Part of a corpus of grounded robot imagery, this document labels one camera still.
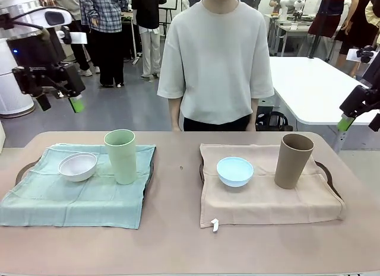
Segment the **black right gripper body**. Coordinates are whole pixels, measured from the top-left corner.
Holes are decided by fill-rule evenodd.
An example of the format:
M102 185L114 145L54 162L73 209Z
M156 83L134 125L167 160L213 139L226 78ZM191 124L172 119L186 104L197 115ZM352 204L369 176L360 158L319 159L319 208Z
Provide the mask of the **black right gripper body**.
M365 72L365 80L370 84L370 98L366 104L371 110L379 109L379 62L372 62Z

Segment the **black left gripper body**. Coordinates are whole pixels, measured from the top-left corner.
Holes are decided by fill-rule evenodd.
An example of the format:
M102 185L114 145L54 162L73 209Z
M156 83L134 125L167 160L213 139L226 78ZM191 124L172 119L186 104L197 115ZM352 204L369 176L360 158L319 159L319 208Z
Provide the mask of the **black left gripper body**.
M55 83L67 82L62 61L65 52L54 29L44 29L39 34L7 41L17 63L12 73L20 85L26 85L28 77L36 75Z

